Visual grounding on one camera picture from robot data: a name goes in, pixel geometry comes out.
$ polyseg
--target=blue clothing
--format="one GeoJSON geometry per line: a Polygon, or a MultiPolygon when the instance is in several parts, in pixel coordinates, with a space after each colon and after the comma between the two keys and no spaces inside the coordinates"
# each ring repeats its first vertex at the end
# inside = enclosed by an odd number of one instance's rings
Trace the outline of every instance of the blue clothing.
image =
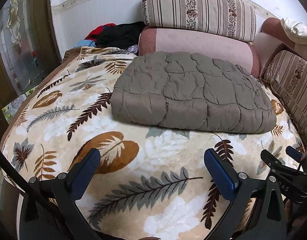
{"type": "Polygon", "coordinates": [[[95,47],[95,42],[92,40],[81,40],[76,45],[74,45],[74,48],[81,46],[95,47]]]}

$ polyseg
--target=pink cushion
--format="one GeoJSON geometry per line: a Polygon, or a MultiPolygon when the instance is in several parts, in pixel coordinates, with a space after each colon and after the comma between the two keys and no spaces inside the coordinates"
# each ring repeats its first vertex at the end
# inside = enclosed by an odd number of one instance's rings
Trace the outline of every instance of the pink cushion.
{"type": "Polygon", "coordinates": [[[258,33],[252,44],[259,56],[259,76],[263,77],[269,63],[273,60],[277,53],[284,50],[286,46],[282,41],[266,33],[258,33]]]}
{"type": "Polygon", "coordinates": [[[307,45],[297,44],[291,41],[287,37],[279,19],[272,17],[266,19],[261,27],[261,32],[277,38],[286,45],[286,50],[297,54],[307,61],[307,45]]]}
{"type": "Polygon", "coordinates": [[[259,75],[259,57],[250,44],[215,34],[167,28],[145,29],[139,39],[139,55],[154,51],[200,53],[228,60],[244,67],[253,76],[259,75]]]}

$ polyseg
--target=pink bolster pillow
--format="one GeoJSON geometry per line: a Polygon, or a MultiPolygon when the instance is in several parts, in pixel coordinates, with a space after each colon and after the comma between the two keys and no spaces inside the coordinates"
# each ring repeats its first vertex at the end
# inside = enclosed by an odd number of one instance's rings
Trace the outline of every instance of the pink bolster pillow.
{"type": "Polygon", "coordinates": [[[258,77],[260,62],[254,47],[231,38],[191,30],[145,28],[139,39],[139,55],[154,51],[200,53],[228,60],[258,77]]]}

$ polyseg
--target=pillow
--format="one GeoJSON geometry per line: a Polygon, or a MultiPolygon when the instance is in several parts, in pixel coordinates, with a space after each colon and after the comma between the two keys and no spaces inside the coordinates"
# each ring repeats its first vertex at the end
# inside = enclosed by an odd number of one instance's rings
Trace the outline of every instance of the pillow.
{"type": "Polygon", "coordinates": [[[155,51],[200,53],[240,65],[255,77],[259,75],[259,57],[254,47],[219,35],[168,28],[144,29],[139,39],[139,55],[155,51]]]}
{"type": "Polygon", "coordinates": [[[283,50],[270,62],[265,80],[290,112],[307,145],[307,62],[283,50]]]}
{"type": "Polygon", "coordinates": [[[259,56],[259,77],[264,76],[269,63],[277,53],[286,49],[282,41],[266,33],[258,33],[252,45],[259,56]]]}
{"type": "Polygon", "coordinates": [[[287,37],[297,44],[307,45],[307,26],[289,18],[280,20],[287,37]]]}
{"type": "Polygon", "coordinates": [[[189,29],[253,41],[254,9],[240,0],[142,0],[143,21],[151,27],[189,29]]]}

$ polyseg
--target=striped sofa cushion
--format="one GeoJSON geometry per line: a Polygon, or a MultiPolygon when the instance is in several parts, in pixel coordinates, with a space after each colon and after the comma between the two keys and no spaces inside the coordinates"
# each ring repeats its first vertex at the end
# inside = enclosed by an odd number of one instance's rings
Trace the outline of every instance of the striped sofa cushion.
{"type": "Polygon", "coordinates": [[[142,0],[149,26],[188,29],[251,42],[256,33],[254,9],[240,0],[142,0]]]}
{"type": "Polygon", "coordinates": [[[307,143],[307,62],[283,50],[270,62],[265,80],[289,110],[307,143]]]}

